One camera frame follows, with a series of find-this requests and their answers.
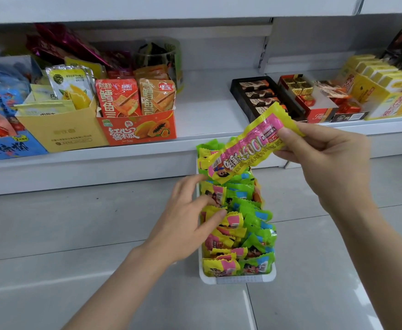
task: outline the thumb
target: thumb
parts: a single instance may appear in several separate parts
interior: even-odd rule
[[[289,128],[282,127],[277,132],[277,135],[299,160],[306,159],[309,155],[313,155],[314,152],[317,152],[317,150],[311,147],[303,137]]]
[[[199,238],[204,241],[207,236],[221,223],[222,219],[226,216],[227,211],[221,209],[211,216],[206,222],[200,225],[196,232]]]

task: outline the left hand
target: left hand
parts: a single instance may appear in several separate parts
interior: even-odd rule
[[[206,195],[192,200],[197,183],[206,179],[204,175],[186,176],[175,184],[166,209],[143,244],[159,252],[168,265],[198,249],[227,214],[226,210],[220,210],[207,222],[198,225],[204,206],[216,206],[215,201]]]

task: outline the white plastic basket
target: white plastic basket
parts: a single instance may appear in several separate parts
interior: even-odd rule
[[[198,174],[198,165],[196,164],[196,173]],[[197,197],[200,196],[199,184],[197,184]],[[230,277],[207,277],[202,267],[202,246],[198,249],[198,263],[200,268],[201,280],[209,285],[216,284],[240,284],[240,283],[267,283],[273,281],[276,277],[276,266],[271,265],[271,272],[267,275],[232,275]]]

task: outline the tiled floor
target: tiled floor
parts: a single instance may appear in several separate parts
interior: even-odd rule
[[[301,169],[255,175],[279,233],[275,281],[208,286],[193,254],[160,278],[130,328],[382,329]],[[402,234],[402,155],[372,160],[372,175]],[[0,330],[59,329],[147,237],[176,180],[0,196]]]

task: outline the forearm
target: forearm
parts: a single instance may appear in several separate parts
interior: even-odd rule
[[[168,264],[142,245],[133,249],[63,330],[121,330],[129,324]]]
[[[402,237],[372,201],[332,217],[381,324],[402,329]]]

